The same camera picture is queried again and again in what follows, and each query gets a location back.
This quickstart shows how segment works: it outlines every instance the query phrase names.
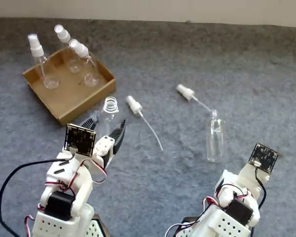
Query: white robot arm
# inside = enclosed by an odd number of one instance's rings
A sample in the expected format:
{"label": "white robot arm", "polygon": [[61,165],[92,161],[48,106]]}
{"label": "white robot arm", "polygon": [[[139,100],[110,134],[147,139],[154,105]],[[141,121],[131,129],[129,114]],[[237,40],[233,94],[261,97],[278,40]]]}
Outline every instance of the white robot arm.
{"label": "white robot arm", "polygon": [[[94,144],[95,132],[68,124],[65,146],[57,156],[57,159],[67,161],[54,162],[47,172],[46,187],[33,227],[34,237],[85,237],[93,236],[95,232],[96,236],[105,236],[101,228],[94,228],[98,224],[92,222],[94,209],[86,202],[92,192],[92,184],[101,183],[107,177],[105,168],[116,154],[124,132],[125,121],[112,134],[86,149],[85,144],[89,141]],[[105,178],[93,181],[91,174],[103,174]]]}
{"label": "white robot arm", "polygon": [[215,200],[195,218],[184,218],[174,237],[248,237],[260,220],[258,198],[269,181],[278,153],[257,143],[238,175],[224,170],[215,185]]}

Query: gray carpet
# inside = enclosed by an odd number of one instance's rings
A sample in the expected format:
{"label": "gray carpet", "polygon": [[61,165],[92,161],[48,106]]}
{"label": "gray carpet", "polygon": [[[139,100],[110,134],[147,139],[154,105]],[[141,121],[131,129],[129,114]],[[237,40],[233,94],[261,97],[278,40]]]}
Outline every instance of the gray carpet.
{"label": "gray carpet", "polygon": [[[55,158],[65,128],[48,113],[21,73],[32,65],[27,34],[57,49],[63,24],[117,78],[124,143],[94,186],[89,203],[115,237],[162,237],[173,223],[198,215],[223,169],[239,172],[256,142],[281,156],[266,184],[256,237],[296,237],[296,28],[166,22],[0,19],[0,187],[18,165]],[[229,159],[206,161],[206,111],[176,91],[182,83],[226,120]],[[131,94],[162,140],[127,108]],[[80,123],[87,114],[77,118]],[[26,168],[4,194],[3,218],[25,236],[49,165]],[[0,226],[0,236],[9,234]]]}

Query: bottle neck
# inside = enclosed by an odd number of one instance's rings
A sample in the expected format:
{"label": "bottle neck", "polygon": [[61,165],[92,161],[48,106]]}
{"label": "bottle neck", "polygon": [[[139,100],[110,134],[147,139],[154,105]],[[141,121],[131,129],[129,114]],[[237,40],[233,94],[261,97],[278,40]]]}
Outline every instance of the bottle neck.
{"label": "bottle neck", "polygon": [[217,118],[218,118],[217,110],[212,110],[212,119],[217,119]]}
{"label": "bottle neck", "polygon": [[110,96],[105,99],[103,111],[109,114],[118,112],[117,100],[115,97]]}
{"label": "bottle neck", "polygon": [[47,57],[45,55],[43,56],[40,56],[40,57],[34,57],[34,61],[35,63],[42,63],[42,62],[45,62],[47,61]]}

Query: empty plastic bottle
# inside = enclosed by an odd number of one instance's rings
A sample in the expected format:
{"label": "empty plastic bottle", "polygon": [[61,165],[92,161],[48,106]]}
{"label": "empty plastic bottle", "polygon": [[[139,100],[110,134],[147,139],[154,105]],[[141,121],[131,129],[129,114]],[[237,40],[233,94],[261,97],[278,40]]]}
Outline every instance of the empty plastic bottle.
{"label": "empty plastic bottle", "polygon": [[84,79],[84,83],[87,86],[96,86],[100,80],[100,73],[96,60],[89,55],[89,49],[81,44],[76,39],[70,41],[70,48],[80,57],[83,62],[81,74]]}
{"label": "empty plastic bottle", "polygon": [[110,135],[121,122],[116,98],[112,96],[107,97],[102,110],[100,112],[96,111],[93,117],[97,122],[95,127],[97,139],[101,139],[105,135]]}
{"label": "empty plastic bottle", "polygon": [[218,118],[216,110],[212,111],[212,119],[210,121],[207,139],[207,160],[212,162],[222,161],[227,156],[226,138],[224,120]]}
{"label": "empty plastic bottle", "polygon": [[65,48],[62,52],[62,58],[65,65],[70,72],[78,73],[82,68],[82,62],[80,61],[79,56],[69,46],[71,40],[70,34],[62,25],[56,25],[54,31],[61,42],[61,47]]}
{"label": "empty plastic bottle", "polygon": [[28,40],[30,42],[35,65],[38,65],[36,67],[38,76],[43,80],[46,88],[57,88],[59,86],[59,80],[57,79],[56,68],[48,57],[44,55],[44,50],[39,43],[37,34],[28,35]]}

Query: open box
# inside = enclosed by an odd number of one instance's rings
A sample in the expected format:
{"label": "open box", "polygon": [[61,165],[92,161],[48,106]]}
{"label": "open box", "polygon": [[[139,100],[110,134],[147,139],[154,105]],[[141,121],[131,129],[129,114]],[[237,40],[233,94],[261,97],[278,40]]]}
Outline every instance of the open box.
{"label": "open box", "polygon": [[72,121],[116,90],[114,76],[98,60],[97,65],[101,74],[99,83],[93,87],[86,86],[82,77],[67,69],[62,57],[64,50],[59,50],[50,56],[50,60],[57,69],[60,83],[58,88],[47,89],[44,86],[36,72],[38,65],[23,73],[29,86],[62,125]]}

